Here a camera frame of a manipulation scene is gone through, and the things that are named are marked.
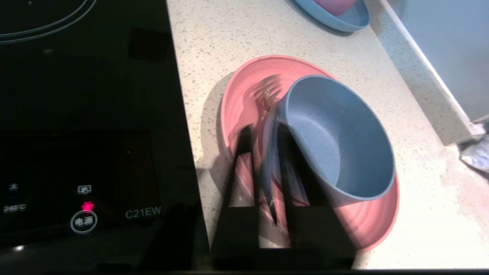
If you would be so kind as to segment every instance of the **pink plate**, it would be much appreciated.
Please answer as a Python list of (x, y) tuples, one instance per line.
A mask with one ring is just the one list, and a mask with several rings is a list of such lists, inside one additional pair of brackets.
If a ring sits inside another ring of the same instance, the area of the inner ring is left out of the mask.
[[(251, 86), (267, 76), (279, 74), (282, 91), (276, 97), (281, 99), (291, 85), (306, 75), (324, 75), (335, 79), (321, 68), (288, 56), (269, 55), (255, 58), (241, 66), (232, 76), (226, 86), (221, 102), (221, 130), (227, 157), (231, 159), (236, 147), (237, 134), (247, 126), (252, 125), (253, 134), (257, 137), (257, 158), (263, 150), (262, 134), (267, 112), (258, 107), (257, 102), (250, 96)], [(237, 165), (237, 181), (249, 198), (253, 197), (250, 161), (241, 158)], [(272, 194), (278, 215), (278, 225), (287, 228), (284, 212), (284, 202), (280, 184), (274, 178)], [(297, 198), (293, 199), (297, 206), (307, 204)], [(399, 186), (396, 182), (391, 190), (382, 198), (375, 201), (361, 202), (336, 208), (341, 221), (344, 223), (350, 237), (354, 240), (359, 252), (366, 252), (379, 244), (389, 233), (394, 224), (399, 204)], [(262, 207), (266, 216), (271, 215), (266, 206)]]

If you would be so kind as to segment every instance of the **black glass cooktop surface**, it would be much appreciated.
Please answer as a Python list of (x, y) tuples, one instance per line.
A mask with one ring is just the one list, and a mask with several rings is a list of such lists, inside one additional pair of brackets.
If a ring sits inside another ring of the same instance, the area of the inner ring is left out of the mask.
[(0, 1), (2, 274), (208, 253), (165, 1)]

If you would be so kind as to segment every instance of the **countertop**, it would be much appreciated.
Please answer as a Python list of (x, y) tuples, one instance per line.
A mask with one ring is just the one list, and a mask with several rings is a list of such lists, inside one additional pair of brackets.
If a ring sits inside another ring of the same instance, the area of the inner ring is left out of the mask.
[[(205, 222), (212, 240), (228, 162), (218, 110), (231, 75), (270, 54), (313, 63), (372, 108), (392, 143), (396, 223), (356, 268), (489, 268), (489, 184), (445, 147), (370, 28), (342, 36), (288, 0), (168, 0)], [(273, 238), (262, 240), (273, 245)]]

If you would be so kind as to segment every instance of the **white quartz countertop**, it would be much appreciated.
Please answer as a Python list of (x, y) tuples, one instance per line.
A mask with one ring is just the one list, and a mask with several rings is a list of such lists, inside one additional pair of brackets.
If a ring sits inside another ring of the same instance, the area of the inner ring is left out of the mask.
[(396, 223), (356, 268), (489, 268), (489, 185), (444, 147), (368, 27), (325, 30), (288, 0), (168, 0), (207, 231), (212, 239), (228, 163), (216, 126), (232, 73), (250, 59), (288, 55), (353, 89), (392, 143), (400, 184)]

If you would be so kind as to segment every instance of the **cooktop burner ring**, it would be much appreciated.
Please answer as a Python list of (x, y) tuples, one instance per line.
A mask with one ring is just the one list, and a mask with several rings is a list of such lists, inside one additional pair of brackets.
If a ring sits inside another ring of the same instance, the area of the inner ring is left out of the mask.
[(58, 21), (30, 30), (0, 34), (0, 45), (29, 41), (68, 28), (81, 20), (95, 6), (95, 3), (97, 0), (84, 0), (75, 11)]

